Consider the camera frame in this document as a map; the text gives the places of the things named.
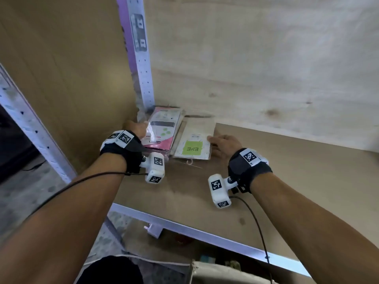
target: wire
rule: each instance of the wire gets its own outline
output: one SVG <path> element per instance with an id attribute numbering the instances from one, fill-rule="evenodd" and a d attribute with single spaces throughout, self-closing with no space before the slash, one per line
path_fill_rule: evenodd
<path id="1" fill-rule="evenodd" d="M 52 200 L 53 198 L 55 198 L 56 196 L 60 195 L 61 193 L 65 192 L 66 190 L 68 190 L 69 188 L 83 182 L 83 181 L 86 181 L 88 179 L 91 179 L 91 178 L 94 178 L 94 177 L 97 177 L 97 176 L 101 176 L 101 175 L 108 175 L 108 174 L 123 174 L 123 175 L 148 175 L 147 173 L 127 173 L 127 172 L 100 172 L 100 173 L 96 173 L 94 175 L 90 175 L 90 176 L 87 176 L 87 177 L 84 177 L 78 181 L 75 181 L 75 182 L 72 182 L 70 183 L 68 186 L 62 188 L 60 191 L 56 192 L 55 194 L 53 194 L 52 196 L 50 196 L 47 200 L 45 200 L 44 202 L 42 202 L 40 205 L 38 205 L 38 207 L 33 210 L 33 212 L 29 215 L 29 217 L 35 213 L 37 210 L 39 210 L 42 206 L 44 206 L 46 203 L 48 203 L 50 200 Z"/>
<path id="2" fill-rule="evenodd" d="M 241 197 L 238 197 L 238 196 L 235 196 L 235 195 L 232 195 L 232 196 L 229 196 L 229 197 L 241 200 L 248 207 L 248 209 L 250 210 L 251 214 L 253 215 L 255 223 L 258 226 L 259 234 L 261 235 L 261 239 L 262 239 L 262 243 L 263 243 L 263 248 L 264 248 L 265 253 L 266 253 L 266 257 L 265 258 L 267 259 L 267 264 L 270 266 L 270 260 L 268 259 L 269 257 L 268 257 L 268 253 L 267 253 L 267 248 L 266 248 L 265 240 L 263 239 L 262 230 L 260 229 L 260 226 L 259 226 L 259 223 L 258 223 L 258 219 L 255 217 L 255 214 L 254 214 L 253 210 L 246 203 L 246 201 L 244 201 Z M 270 283 L 272 284 L 272 275 L 271 275 L 271 272 L 270 272 L 270 267 L 268 267 L 268 274 L 270 275 Z"/>
<path id="3" fill-rule="evenodd" d="M 44 161 L 44 162 L 41 162 L 41 163 L 39 163 L 39 164 L 36 164 L 35 166 L 33 166 L 31 169 L 22 169 L 22 171 L 23 172 L 29 172 L 29 171 L 31 171 L 31 170 L 35 170 L 35 169 L 37 169 L 37 168 L 39 168 L 42 164 L 44 164 L 46 161 Z"/>
<path id="4" fill-rule="evenodd" d="M 189 267 L 191 265 L 191 264 L 187 264 L 187 263 L 176 263 L 176 262 L 164 262 L 164 261 L 150 260 L 150 259 L 147 259 L 147 258 L 139 257 L 139 256 L 136 256 L 136 255 L 129 255 L 129 254 L 118 254 L 118 255 L 115 255 L 115 256 L 116 257 L 136 258 L 136 259 L 140 259 L 140 260 L 143 260 L 143 261 L 146 261 L 146 262 L 156 263 L 156 264 L 175 265 L 175 266 L 187 266 L 187 267 Z M 87 265 L 90 265 L 92 263 L 95 263 L 96 261 L 99 261 L 100 259 L 96 259 L 96 260 L 84 263 L 83 266 L 87 266 Z"/>

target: green label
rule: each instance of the green label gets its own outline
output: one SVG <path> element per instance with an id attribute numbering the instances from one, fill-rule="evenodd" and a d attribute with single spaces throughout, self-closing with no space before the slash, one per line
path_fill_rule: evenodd
<path id="1" fill-rule="evenodd" d="M 200 155 L 203 148 L 203 142 L 186 141 L 182 155 Z"/>

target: pink package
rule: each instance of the pink package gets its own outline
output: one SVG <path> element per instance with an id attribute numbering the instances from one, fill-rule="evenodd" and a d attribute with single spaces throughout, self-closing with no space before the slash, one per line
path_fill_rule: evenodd
<path id="1" fill-rule="evenodd" d="M 182 110 L 171 107 L 156 107 L 149 119 L 146 136 L 141 142 L 144 147 L 170 150 Z"/>

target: wrist strap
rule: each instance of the wrist strap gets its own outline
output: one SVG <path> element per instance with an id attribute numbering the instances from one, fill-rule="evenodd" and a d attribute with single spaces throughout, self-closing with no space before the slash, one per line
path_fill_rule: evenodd
<path id="1" fill-rule="evenodd" d="M 260 174 L 272 172 L 268 160 L 250 148 L 241 148 L 229 161 L 229 176 L 238 183 L 239 190 L 250 192 L 251 182 Z"/>
<path id="2" fill-rule="evenodd" d="M 106 152 L 120 154 L 126 161 L 126 172 L 140 173 L 142 152 L 128 150 L 129 146 L 136 147 L 136 143 L 142 146 L 140 139 L 132 131 L 115 131 L 103 142 L 100 155 Z"/>

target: plywood panel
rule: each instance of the plywood panel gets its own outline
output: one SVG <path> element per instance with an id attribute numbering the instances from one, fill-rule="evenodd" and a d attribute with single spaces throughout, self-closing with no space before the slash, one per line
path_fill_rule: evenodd
<path id="1" fill-rule="evenodd" d="M 346 221 L 379 246 L 379 155 L 358 149 L 311 142 L 251 129 L 217 124 L 221 134 L 235 135 L 244 147 L 270 161 L 273 172 L 315 203 Z M 240 201 L 226 209 L 212 202 L 208 177 L 227 176 L 227 165 L 214 157 L 190 167 L 171 159 L 158 186 L 143 177 L 125 177 L 117 204 L 169 219 L 208 233 L 263 249 L 255 222 Z M 239 194 L 251 206 L 269 252 L 296 258 L 251 194 Z"/>
<path id="2" fill-rule="evenodd" d="M 379 151 L 379 0 L 144 0 L 155 99 Z"/>
<path id="3" fill-rule="evenodd" d="M 0 0 L 0 62 L 78 172 L 135 116 L 116 0 Z"/>

